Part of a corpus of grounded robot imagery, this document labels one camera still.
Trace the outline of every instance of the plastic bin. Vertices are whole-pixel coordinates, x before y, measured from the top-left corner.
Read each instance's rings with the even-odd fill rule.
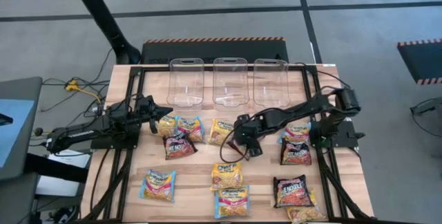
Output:
[[[213,61],[213,103],[219,111],[242,110],[249,102],[247,60],[226,57]]]
[[[289,106],[288,63],[276,59],[257,59],[253,68],[253,107]]]
[[[176,111],[202,109],[204,62],[200,58],[173,59],[170,63],[167,103]]]

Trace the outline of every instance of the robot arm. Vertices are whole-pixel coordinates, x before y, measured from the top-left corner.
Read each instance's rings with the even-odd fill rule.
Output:
[[[328,97],[330,95],[336,96],[336,106],[329,103]],[[239,145],[246,146],[250,156],[259,156],[262,154],[262,150],[258,138],[275,133],[294,120],[317,113],[330,113],[327,118],[320,121],[319,127],[317,127],[319,130],[311,131],[310,136],[332,136],[337,133],[337,126],[346,117],[353,117],[360,110],[361,107],[353,90],[335,88],[327,95],[319,92],[310,100],[285,110],[265,109],[252,118],[248,114],[240,115],[234,124],[233,137]]]
[[[152,96],[139,97],[134,111],[127,111],[126,100],[108,107],[104,115],[89,123],[71,127],[60,127],[48,134],[46,149],[50,153],[59,153],[72,144],[87,140],[96,140],[98,149],[133,148],[140,134],[141,123],[149,122],[151,131],[157,133],[155,121],[159,121],[173,109],[154,103]]]

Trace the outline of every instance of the black and orange hazard mat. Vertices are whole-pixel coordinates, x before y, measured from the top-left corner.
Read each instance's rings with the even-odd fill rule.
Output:
[[[201,58],[213,63],[219,57],[241,57],[289,61],[283,37],[225,37],[189,39],[149,39],[143,44],[142,64],[168,64],[175,58]]]
[[[403,41],[398,50],[417,84],[442,83],[441,39]]]

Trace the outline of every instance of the wooden tabletop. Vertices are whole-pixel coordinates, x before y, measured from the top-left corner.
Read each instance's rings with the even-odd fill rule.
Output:
[[[120,102],[125,98],[130,66],[114,66],[106,104]],[[318,70],[331,73],[337,76],[338,71],[334,65],[318,65]],[[249,103],[239,111],[216,111],[212,100],[213,72],[204,72],[204,102],[201,111],[197,112],[172,112],[172,115],[181,115],[192,118],[198,115],[205,130],[204,138],[207,140],[212,125],[212,119],[219,118],[234,122],[236,117],[243,113],[254,113],[253,107],[253,72],[249,72]],[[334,78],[318,74],[321,86],[337,86],[340,84]],[[289,71],[289,98],[290,105],[304,102],[305,91],[302,84],[300,72]],[[314,92],[313,80],[310,78],[311,92]],[[169,88],[169,72],[147,72],[143,88],[145,96],[152,95],[155,102],[161,106],[168,106],[166,99]],[[137,90],[137,79],[133,92]],[[308,118],[299,120],[300,124],[309,121]],[[316,160],[316,152],[311,149],[312,165],[280,166],[280,144],[277,139],[280,132],[265,137],[260,144],[263,155],[252,158],[250,161],[243,160],[242,173],[244,185],[250,185],[251,194],[251,217],[230,218],[229,221],[289,221],[284,208],[274,209],[272,178],[295,178],[305,174],[309,190],[315,189],[316,200],[320,209],[326,214],[323,188],[320,181],[320,173]],[[219,147],[197,143],[198,152],[175,160],[165,160],[162,138],[152,136],[148,124],[143,124],[138,147],[133,152],[133,159],[128,182],[126,204],[124,209],[124,222],[207,222],[227,221],[214,219],[215,196],[210,191],[211,170],[213,163],[222,162],[219,157]],[[89,213],[90,194],[97,175],[98,166],[103,158],[104,150],[96,151],[93,154],[89,169],[88,180],[81,202],[81,213],[83,216]],[[368,215],[373,214],[372,206],[365,184],[364,174],[359,158],[349,149],[336,148],[336,160],[340,172],[340,179],[347,193],[354,202]],[[114,151],[109,151],[101,173],[98,177],[97,188],[93,197],[93,204],[96,204],[106,191],[111,174]],[[223,149],[226,159],[233,159],[237,154],[231,149]],[[143,177],[149,169],[161,172],[176,171],[175,180],[175,202],[170,203],[160,200],[146,200],[138,197]],[[331,197],[334,205],[334,212],[339,216],[339,208],[336,193],[330,185]],[[112,203],[110,216],[115,217],[118,205],[120,189],[117,188]]]

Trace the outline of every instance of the instant noodle packet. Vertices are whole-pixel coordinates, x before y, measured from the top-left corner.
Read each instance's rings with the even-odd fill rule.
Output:
[[[296,125],[295,123],[289,123],[285,126],[281,133],[281,137],[278,142],[281,144],[282,139],[289,142],[305,142],[309,143],[309,132],[311,123],[308,122],[305,125]]]
[[[221,145],[227,135],[233,130],[233,125],[227,122],[213,119],[212,128],[210,130],[210,138],[207,141],[208,144]],[[226,142],[230,141],[233,134],[229,136]]]
[[[177,116],[176,121],[178,133],[188,133],[192,142],[204,142],[204,127],[199,117],[186,120]]]
[[[172,158],[182,158],[194,154],[198,150],[189,140],[187,133],[179,133],[173,137],[163,137],[164,150],[166,151],[166,160]]]
[[[140,198],[169,200],[173,202],[175,171],[161,173],[149,169],[141,185]]]
[[[310,148],[304,143],[292,143],[282,139],[281,165],[311,165]]]
[[[175,117],[165,115],[158,123],[155,123],[158,133],[156,135],[162,137],[170,137],[175,134],[176,120]]]
[[[210,190],[239,188],[242,186],[241,164],[215,163],[212,170],[212,187]]]
[[[305,175],[293,179],[273,178],[273,207],[312,207],[314,206],[305,182]]]
[[[303,223],[306,221],[324,219],[325,216],[319,211],[318,203],[315,199],[315,191],[310,191],[310,199],[315,205],[314,207],[288,207],[287,214],[290,221],[294,224]]]
[[[215,193],[215,218],[248,216],[249,211],[249,186],[220,189]]]

